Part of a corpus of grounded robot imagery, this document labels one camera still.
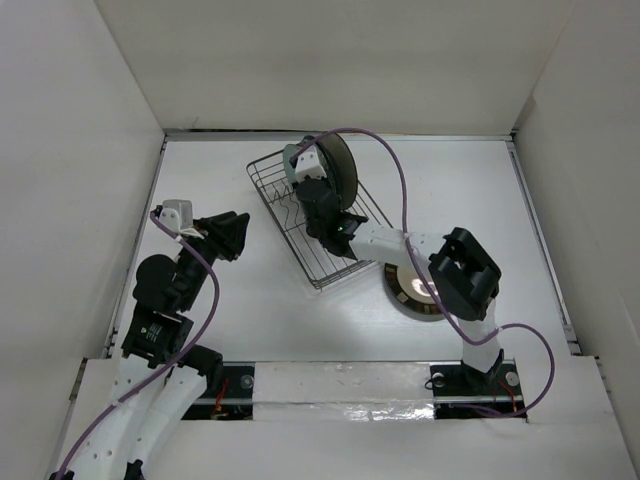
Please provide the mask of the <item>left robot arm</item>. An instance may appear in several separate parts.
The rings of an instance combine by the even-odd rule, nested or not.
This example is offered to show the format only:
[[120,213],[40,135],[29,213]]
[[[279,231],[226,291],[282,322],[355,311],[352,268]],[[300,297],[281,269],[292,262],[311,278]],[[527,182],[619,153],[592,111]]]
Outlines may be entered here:
[[54,479],[145,478],[193,402],[226,392],[222,355],[198,343],[214,315],[196,327],[184,314],[207,279],[219,282],[214,263],[239,258],[250,216],[230,211],[195,219],[190,203],[177,201],[149,217],[181,249],[174,258],[155,254],[138,266],[133,315],[105,409]]

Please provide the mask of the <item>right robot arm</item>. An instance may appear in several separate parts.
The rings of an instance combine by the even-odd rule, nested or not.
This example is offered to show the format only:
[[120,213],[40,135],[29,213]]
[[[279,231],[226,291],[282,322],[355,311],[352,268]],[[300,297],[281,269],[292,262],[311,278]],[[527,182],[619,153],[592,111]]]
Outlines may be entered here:
[[413,271],[463,340],[462,381],[484,393],[498,381],[504,351],[497,340],[494,300],[502,272],[476,238],[456,227],[438,236],[374,224],[340,208],[326,179],[294,186],[307,234],[331,254]]

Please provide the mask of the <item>grey tree pattern plate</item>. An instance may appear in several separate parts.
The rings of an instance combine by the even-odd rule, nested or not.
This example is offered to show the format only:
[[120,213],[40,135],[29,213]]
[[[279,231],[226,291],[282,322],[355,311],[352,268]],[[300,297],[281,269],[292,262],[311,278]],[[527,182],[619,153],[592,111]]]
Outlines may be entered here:
[[327,177],[339,197],[340,207],[347,210],[355,202],[358,191],[358,173],[353,154],[338,134],[324,137],[317,145],[324,156]]

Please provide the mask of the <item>green flower plate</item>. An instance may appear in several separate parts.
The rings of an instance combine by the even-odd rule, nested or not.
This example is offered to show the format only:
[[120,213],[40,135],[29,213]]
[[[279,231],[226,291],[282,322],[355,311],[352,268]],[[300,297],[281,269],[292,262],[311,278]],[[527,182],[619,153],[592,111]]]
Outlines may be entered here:
[[285,176],[290,185],[295,187],[297,180],[295,176],[295,167],[291,164],[291,158],[301,149],[300,144],[287,144],[282,151],[282,164]]

